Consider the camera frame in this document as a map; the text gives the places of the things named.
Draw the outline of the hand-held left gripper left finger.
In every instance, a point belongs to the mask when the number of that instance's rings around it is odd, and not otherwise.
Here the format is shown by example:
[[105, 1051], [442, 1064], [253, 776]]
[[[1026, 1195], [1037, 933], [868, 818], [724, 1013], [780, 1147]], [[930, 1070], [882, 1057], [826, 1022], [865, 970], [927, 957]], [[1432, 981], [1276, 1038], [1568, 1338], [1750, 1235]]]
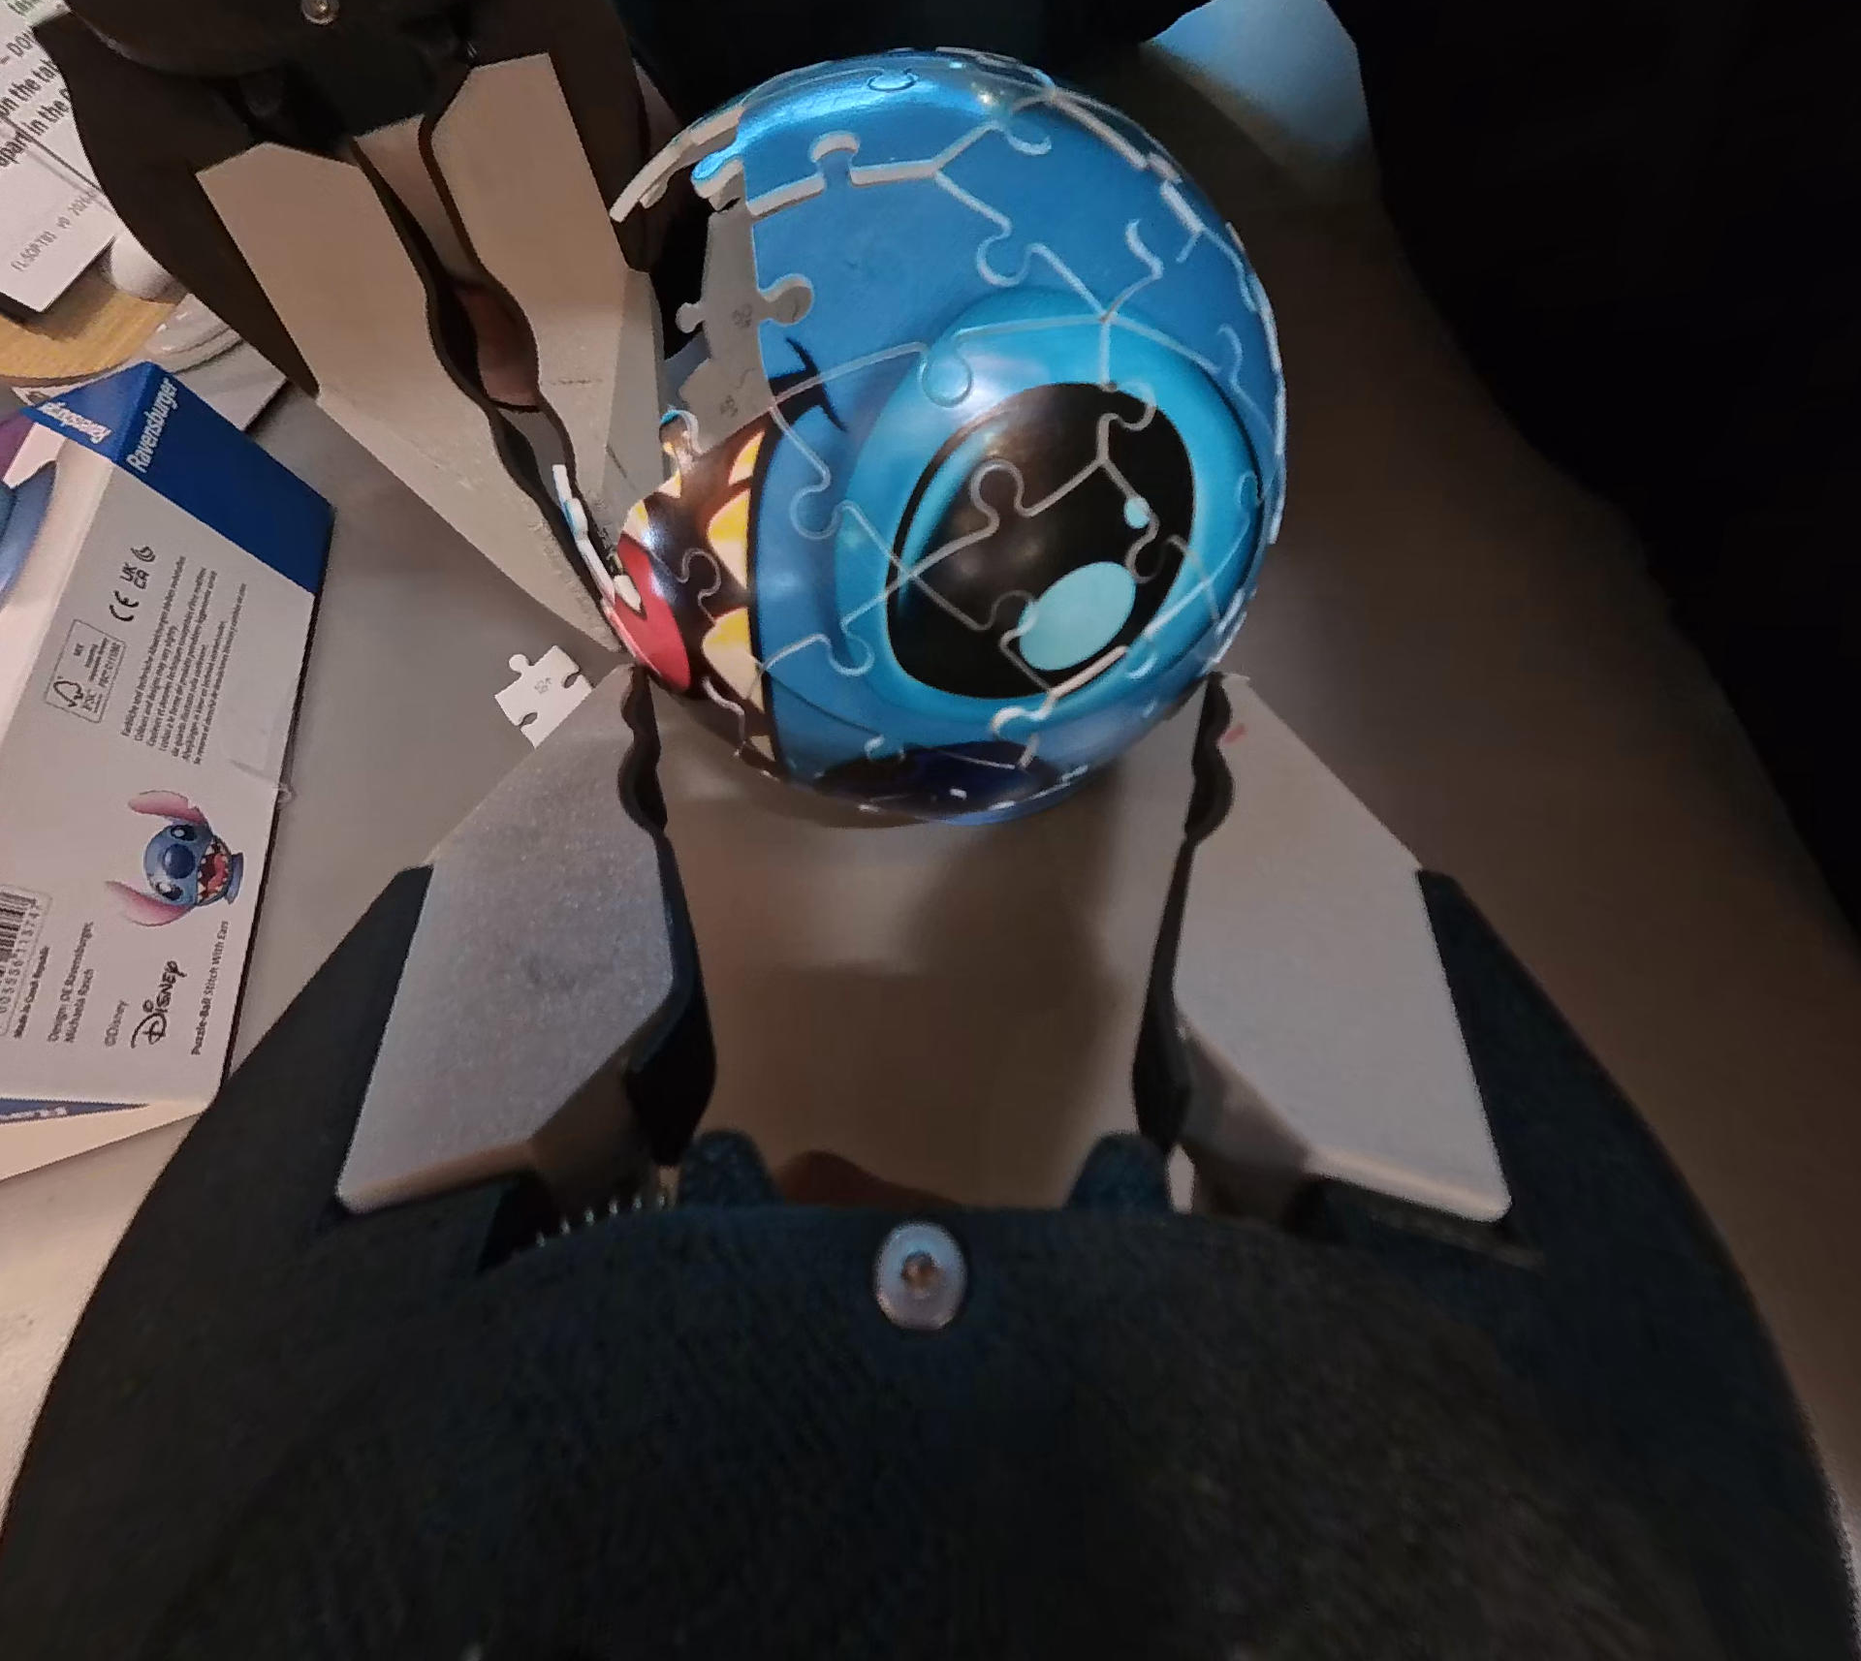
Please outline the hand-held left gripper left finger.
[[713, 1085], [654, 690], [618, 668], [433, 852], [336, 1198], [646, 1203]]

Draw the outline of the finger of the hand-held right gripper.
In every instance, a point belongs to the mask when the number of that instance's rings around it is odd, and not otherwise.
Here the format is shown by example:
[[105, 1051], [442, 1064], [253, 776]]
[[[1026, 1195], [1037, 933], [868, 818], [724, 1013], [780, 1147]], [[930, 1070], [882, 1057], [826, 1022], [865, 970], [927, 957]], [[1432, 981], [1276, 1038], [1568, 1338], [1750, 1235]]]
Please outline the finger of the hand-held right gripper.
[[601, 640], [585, 563], [505, 468], [492, 415], [436, 346], [430, 270], [357, 161], [261, 142], [198, 173], [289, 338], [316, 401], [522, 594]]
[[528, 332], [528, 372], [586, 502], [637, 502], [665, 474], [663, 334], [546, 54], [470, 69], [430, 120], [453, 224]]

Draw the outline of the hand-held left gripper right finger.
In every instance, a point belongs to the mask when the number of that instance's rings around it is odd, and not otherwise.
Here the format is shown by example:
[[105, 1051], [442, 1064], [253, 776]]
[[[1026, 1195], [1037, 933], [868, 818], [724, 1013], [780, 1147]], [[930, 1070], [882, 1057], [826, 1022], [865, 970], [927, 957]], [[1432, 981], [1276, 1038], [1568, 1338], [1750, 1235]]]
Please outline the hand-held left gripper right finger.
[[1132, 749], [1132, 957], [1136, 1110], [1204, 1198], [1508, 1213], [1420, 868], [1242, 677]]

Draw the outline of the white puzzle piece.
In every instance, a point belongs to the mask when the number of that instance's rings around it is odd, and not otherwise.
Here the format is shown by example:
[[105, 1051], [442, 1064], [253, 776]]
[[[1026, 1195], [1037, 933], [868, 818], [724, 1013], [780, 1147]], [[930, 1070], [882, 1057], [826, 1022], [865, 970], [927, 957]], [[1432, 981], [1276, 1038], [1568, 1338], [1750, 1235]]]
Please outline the white puzzle piece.
[[542, 746], [591, 693], [591, 681], [567, 649], [508, 658], [511, 681], [495, 693], [499, 714]]

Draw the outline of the blue puzzle ball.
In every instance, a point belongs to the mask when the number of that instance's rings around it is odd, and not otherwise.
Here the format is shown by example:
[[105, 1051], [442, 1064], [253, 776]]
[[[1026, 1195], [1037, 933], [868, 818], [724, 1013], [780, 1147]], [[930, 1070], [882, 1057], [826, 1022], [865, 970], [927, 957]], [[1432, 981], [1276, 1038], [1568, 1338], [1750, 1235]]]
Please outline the blue puzzle ball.
[[743, 92], [617, 221], [704, 206], [671, 468], [606, 611], [735, 758], [880, 816], [1058, 804], [1208, 677], [1283, 521], [1270, 298], [1166, 146], [893, 51]]

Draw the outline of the white and blue puzzle box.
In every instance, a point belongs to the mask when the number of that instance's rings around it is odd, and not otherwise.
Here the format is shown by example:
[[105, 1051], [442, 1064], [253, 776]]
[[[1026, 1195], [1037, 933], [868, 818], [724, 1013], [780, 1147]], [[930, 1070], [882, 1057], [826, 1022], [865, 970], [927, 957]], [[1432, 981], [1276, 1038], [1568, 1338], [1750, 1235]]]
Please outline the white and blue puzzle box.
[[4, 421], [3, 1175], [230, 1063], [332, 506], [140, 363]]

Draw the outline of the round wooden board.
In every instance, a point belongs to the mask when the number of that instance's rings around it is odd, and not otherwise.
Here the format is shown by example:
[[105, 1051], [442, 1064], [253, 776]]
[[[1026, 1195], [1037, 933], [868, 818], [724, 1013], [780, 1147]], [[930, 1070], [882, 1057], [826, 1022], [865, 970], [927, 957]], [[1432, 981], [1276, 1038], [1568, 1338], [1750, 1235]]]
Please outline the round wooden board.
[[168, 370], [239, 427], [285, 388], [285, 372], [195, 298], [135, 300], [101, 281], [76, 289], [82, 300], [60, 313], [82, 316], [80, 324], [3, 317], [4, 415], [137, 363]]

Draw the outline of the printed paper sheets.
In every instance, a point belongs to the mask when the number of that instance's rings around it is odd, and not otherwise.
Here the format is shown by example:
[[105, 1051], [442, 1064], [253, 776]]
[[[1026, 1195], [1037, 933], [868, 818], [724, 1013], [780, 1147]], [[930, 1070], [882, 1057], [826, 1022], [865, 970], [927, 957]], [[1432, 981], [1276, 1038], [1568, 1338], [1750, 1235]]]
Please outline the printed paper sheets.
[[183, 296], [128, 236], [82, 154], [76, 115], [38, 27], [63, 0], [3, 0], [3, 308], [42, 320], [95, 266], [135, 298]]

